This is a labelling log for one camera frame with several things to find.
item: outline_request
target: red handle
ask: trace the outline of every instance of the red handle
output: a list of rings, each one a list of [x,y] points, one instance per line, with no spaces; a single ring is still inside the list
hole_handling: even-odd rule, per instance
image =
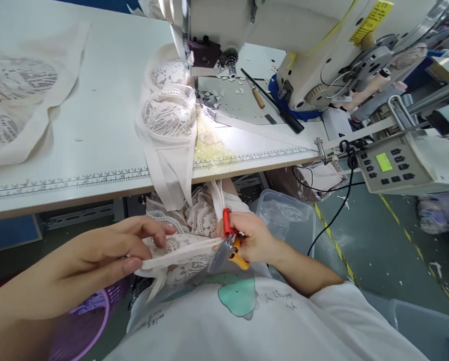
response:
[[[223,229],[224,229],[224,237],[231,237],[233,234],[237,234],[238,231],[230,226],[230,212],[231,209],[225,208],[223,209]]]

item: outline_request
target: screwdriver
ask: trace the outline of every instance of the screwdriver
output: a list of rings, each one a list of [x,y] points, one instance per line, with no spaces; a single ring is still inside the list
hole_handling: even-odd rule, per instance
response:
[[[287,111],[286,109],[280,109],[278,103],[269,94],[267,94],[263,90],[263,88],[243,68],[241,68],[241,72],[269,99],[269,101],[274,104],[274,106],[276,106],[276,108],[280,112],[281,118],[290,126],[290,128],[293,129],[296,134],[299,134],[303,129],[305,129],[305,127],[300,124],[300,122],[297,121],[289,111]]]
[[[248,78],[246,78],[246,82],[248,83],[248,85],[251,88],[251,91],[253,92],[253,96],[255,97],[255,100],[258,104],[258,106],[260,107],[260,109],[263,109],[265,107],[265,104],[263,103],[263,99],[261,99],[260,94],[258,93],[258,89],[256,88],[256,86],[252,85],[250,83],[250,81],[248,80]]]

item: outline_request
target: control panel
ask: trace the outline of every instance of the control panel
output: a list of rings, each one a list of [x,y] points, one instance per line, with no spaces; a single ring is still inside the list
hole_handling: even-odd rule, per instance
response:
[[[371,193],[427,184],[431,181],[405,135],[358,153],[358,164]]]

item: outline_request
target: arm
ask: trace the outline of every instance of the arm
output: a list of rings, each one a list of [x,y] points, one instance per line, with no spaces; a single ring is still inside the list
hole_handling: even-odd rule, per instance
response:
[[[0,360],[47,360],[61,316],[150,259],[176,230],[132,217],[73,238],[0,288]]]
[[[343,283],[335,272],[320,262],[295,251],[272,236],[265,223],[253,213],[230,213],[230,223],[245,234],[240,237],[240,256],[249,262],[265,262],[278,270],[295,290],[305,297],[319,290]],[[222,222],[217,227],[223,236]]]
[[[327,286],[343,283],[340,276],[322,263],[301,254],[285,242],[275,241],[276,256],[269,264],[303,296],[310,297]]]

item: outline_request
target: green graphic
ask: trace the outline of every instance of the green graphic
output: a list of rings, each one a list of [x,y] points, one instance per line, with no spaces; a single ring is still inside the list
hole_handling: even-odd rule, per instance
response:
[[[202,284],[219,283],[218,298],[236,317],[251,320],[257,308],[255,278],[239,279],[236,274],[221,274],[205,279]]]

